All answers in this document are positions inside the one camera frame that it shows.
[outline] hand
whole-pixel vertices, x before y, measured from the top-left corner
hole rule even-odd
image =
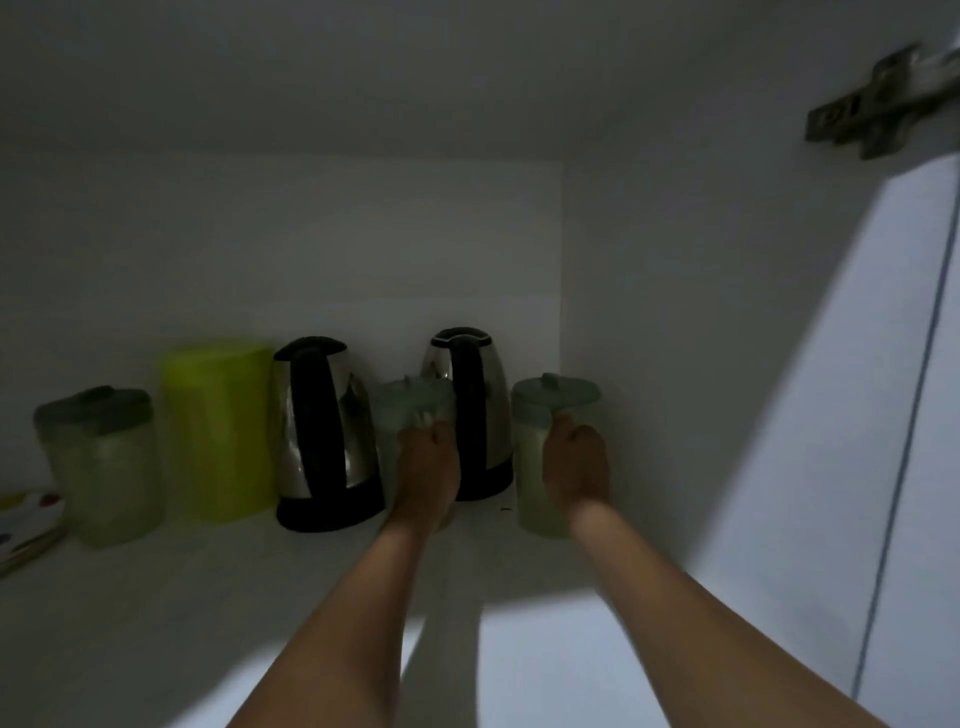
[[[398,435],[396,499],[393,522],[409,522],[436,530],[460,488],[460,457],[453,425],[435,422],[429,429],[407,429]]]
[[[582,505],[610,503],[607,447],[597,431],[559,415],[543,443],[543,483],[568,520]]]

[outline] person's right arm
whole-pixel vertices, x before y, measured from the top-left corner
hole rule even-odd
[[[543,478],[630,634],[673,728],[880,728],[652,548],[610,506],[607,455],[561,417]]]

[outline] cabinet ceiling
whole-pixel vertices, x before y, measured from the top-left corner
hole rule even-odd
[[[770,0],[0,0],[0,141],[560,158]]]

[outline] person's left hand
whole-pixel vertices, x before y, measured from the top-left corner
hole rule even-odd
[[[460,488],[460,457],[453,425],[407,429],[398,436],[396,499],[390,520],[421,525],[432,533]]]

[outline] person's left arm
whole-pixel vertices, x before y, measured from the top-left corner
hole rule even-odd
[[[393,721],[417,566],[460,483],[449,424],[408,430],[400,444],[396,503],[380,534],[228,728],[381,728]]]

